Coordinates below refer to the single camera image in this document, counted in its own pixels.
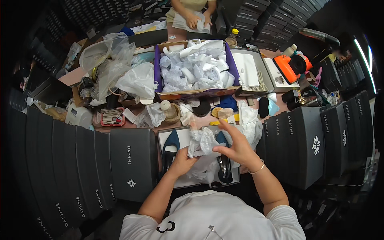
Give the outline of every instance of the purple box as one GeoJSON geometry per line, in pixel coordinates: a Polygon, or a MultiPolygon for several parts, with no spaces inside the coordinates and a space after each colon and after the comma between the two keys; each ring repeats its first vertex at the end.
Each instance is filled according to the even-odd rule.
{"type": "Polygon", "coordinates": [[[167,93],[167,94],[161,94],[163,91],[163,79],[161,77],[161,69],[160,69],[160,53],[162,48],[169,47],[172,45],[180,45],[184,44],[185,47],[187,46],[187,41],[179,41],[179,42],[171,42],[171,43],[162,43],[155,46],[155,59],[154,59],[154,81],[155,85],[157,85],[157,89],[155,89],[155,92],[158,93],[158,97],[160,100],[177,100],[177,99],[189,99],[189,98],[199,98],[203,96],[208,97],[216,97],[216,96],[224,96],[224,95],[232,95],[235,93],[235,91],[240,87],[239,84],[239,73],[237,71],[237,67],[235,64],[235,61],[233,59],[233,56],[231,54],[231,50],[227,43],[225,43],[225,52],[227,54],[227,64],[229,66],[229,72],[235,77],[235,81],[233,83],[232,87],[229,88],[210,88],[210,89],[197,89],[197,90],[185,90],[185,91],[178,91],[175,93],[167,93]]]}

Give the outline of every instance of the person's arm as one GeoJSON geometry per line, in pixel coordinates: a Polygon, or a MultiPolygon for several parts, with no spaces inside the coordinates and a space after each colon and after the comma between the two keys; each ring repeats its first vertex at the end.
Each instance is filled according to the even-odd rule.
{"type": "Polygon", "coordinates": [[[205,17],[204,26],[206,26],[207,24],[210,24],[212,26],[211,15],[215,12],[215,10],[216,10],[216,1],[208,1],[208,9],[203,13],[205,17]]]}
{"type": "Polygon", "coordinates": [[[219,128],[228,131],[233,144],[231,148],[216,146],[212,150],[226,155],[230,159],[245,165],[252,174],[256,190],[264,204],[266,216],[273,208],[280,205],[289,206],[288,197],[277,178],[264,166],[259,156],[251,149],[246,137],[234,126],[220,120],[219,128]]]}
{"type": "Polygon", "coordinates": [[[185,18],[185,20],[187,21],[187,26],[189,26],[189,28],[194,29],[197,27],[197,20],[198,19],[201,20],[200,17],[194,15],[191,11],[186,9],[181,4],[180,0],[171,0],[170,3],[172,7],[175,9],[175,11],[185,18]]]}
{"type": "Polygon", "coordinates": [[[161,223],[176,180],[186,174],[198,160],[196,157],[188,158],[187,154],[188,147],[177,152],[171,167],[141,205],[138,214],[150,216],[159,224],[161,223]]]}

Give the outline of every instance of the blue fabric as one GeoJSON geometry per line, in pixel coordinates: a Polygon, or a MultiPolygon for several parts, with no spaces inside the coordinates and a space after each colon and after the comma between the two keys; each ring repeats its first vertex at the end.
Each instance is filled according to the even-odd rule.
{"type": "Polygon", "coordinates": [[[220,97],[220,104],[216,105],[214,108],[212,108],[211,111],[217,107],[232,108],[234,113],[239,111],[237,108],[237,102],[231,95],[221,96],[220,97]]]}
{"type": "Polygon", "coordinates": [[[126,26],[124,26],[119,33],[125,33],[127,36],[132,36],[132,35],[135,35],[135,33],[130,29],[130,28],[127,28],[126,26]]]}

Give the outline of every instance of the navy blue high heel shoe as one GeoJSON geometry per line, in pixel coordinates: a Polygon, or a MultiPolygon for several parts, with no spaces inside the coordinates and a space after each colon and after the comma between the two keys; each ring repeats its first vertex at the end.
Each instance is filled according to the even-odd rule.
{"type": "MultiPolygon", "coordinates": [[[[216,141],[218,141],[219,143],[225,143],[225,146],[229,147],[228,141],[222,131],[220,131],[219,134],[216,135],[216,141]]],[[[231,161],[229,160],[229,158],[226,155],[222,154],[217,157],[217,162],[220,166],[217,174],[220,181],[227,184],[233,182],[231,161]]]]}
{"type": "Polygon", "coordinates": [[[177,131],[173,130],[171,134],[168,136],[166,142],[163,146],[163,155],[162,155],[162,161],[163,161],[163,169],[161,171],[160,178],[163,177],[163,175],[168,171],[169,167],[171,166],[174,157],[176,156],[177,152],[169,152],[166,151],[167,146],[175,146],[177,150],[180,149],[180,142],[179,142],[179,136],[177,135],[177,131]]]}

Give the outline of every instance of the beige top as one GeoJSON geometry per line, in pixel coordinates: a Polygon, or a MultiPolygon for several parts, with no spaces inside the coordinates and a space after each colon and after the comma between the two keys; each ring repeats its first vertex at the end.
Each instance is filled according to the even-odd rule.
{"type": "MultiPolygon", "coordinates": [[[[201,12],[204,6],[208,1],[216,1],[216,0],[180,0],[181,4],[188,10],[194,12],[201,12]]],[[[169,12],[167,12],[167,23],[173,23],[173,19],[175,18],[175,9],[171,7],[169,12]]]]}

